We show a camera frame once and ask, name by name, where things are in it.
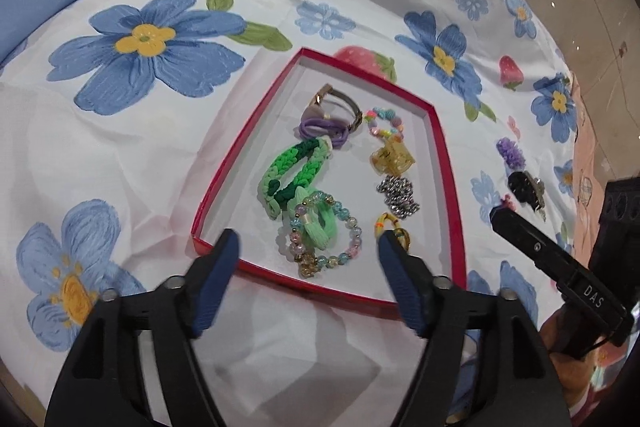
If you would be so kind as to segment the red shallow jewelry tray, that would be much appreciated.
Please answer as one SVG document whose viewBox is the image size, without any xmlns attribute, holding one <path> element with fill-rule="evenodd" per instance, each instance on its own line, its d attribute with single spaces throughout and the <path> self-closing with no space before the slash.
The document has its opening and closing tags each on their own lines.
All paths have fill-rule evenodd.
<svg viewBox="0 0 640 427">
<path fill-rule="evenodd" d="M 288 219 L 270 219 L 258 183 L 273 159 L 297 141 L 303 109 L 325 84 L 344 92 L 363 109 L 393 109 L 405 125 L 405 144 L 416 161 L 406 172 L 419 204 L 403 225 L 411 254 L 435 274 L 466 284 L 465 248 L 456 184 L 436 109 L 409 91 L 337 58 L 300 50 L 273 80 L 209 184 L 192 225 L 196 252 L 207 254 L 224 229 L 241 237 L 242 271 L 302 294 L 329 299 L 343 308 L 392 313 L 395 300 L 378 265 L 374 224 L 386 210 L 376 187 L 382 178 L 370 158 L 381 147 L 366 128 L 331 154 L 314 187 L 333 195 L 352 212 L 363 231 L 359 256 L 343 269 L 303 280 L 288 248 Z"/>
</svg>

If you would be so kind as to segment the black hair claw clip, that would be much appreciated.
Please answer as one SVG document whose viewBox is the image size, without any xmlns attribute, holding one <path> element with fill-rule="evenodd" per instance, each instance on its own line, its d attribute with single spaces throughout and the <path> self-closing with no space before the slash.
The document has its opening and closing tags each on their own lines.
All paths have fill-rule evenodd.
<svg viewBox="0 0 640 427">
<path fill-rule="evenodd" d="M 532 207 L 534 211 L 544 211 L 544 182 L 528 171 L 513 171 L 508 176 L 508 187 L 521 203 Z"/>
</svg>

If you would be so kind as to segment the amber hair claw clip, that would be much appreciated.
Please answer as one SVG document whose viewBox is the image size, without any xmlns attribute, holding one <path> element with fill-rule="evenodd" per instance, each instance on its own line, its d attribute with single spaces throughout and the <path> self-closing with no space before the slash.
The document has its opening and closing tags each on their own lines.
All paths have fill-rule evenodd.
<svg viewBox="0 0 640 427">
<path fill-rule="evenodd" d="M 404 142 L 396 140 L 386 140 L 370 157 L 373 169 L 389 176 L 402 176 L 415 162 Z"/>
</svg>

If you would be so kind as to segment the light green scrunchie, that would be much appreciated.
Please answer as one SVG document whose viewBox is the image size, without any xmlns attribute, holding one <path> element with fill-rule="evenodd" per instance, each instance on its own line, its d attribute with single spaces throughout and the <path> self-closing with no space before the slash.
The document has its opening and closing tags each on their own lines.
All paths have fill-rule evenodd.
<svg viewBox="0 0 640 427">
<path fill-rule="evenodd" d="M 326 200 L 328 194 L 314 187 L 296 187 L 288 202 L 290 227 L 304 236 L 304 242 L 317 251 L 326 251 L 337 234 L 336 218 Z"/>
</svg>

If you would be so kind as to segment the white floral bed sheet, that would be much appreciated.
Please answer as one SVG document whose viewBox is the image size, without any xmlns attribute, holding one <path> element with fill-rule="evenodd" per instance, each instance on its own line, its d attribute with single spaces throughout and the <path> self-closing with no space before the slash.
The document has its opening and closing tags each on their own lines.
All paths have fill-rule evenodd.
<svg viewBox="0 0 640 427">
<path fill-rule="evenodd" d="M 525 0 L 76 0 L 1 57 L 1 358 L 40 402 L 103 291 L 189 268 L 210 181 L 302 49 L 389 57 L 442 125 L 466 281 L 514 289 L 536 323 L 561 306 L 488 217 L 510 138 L 547 189 L 538 227 L 576 218 L 556 177 L 574 156 L 570 69 Z M 396 317 L 244 273 L 194 343 L 231 426 L 386 426 L 423 347 Z"/>
</svg>

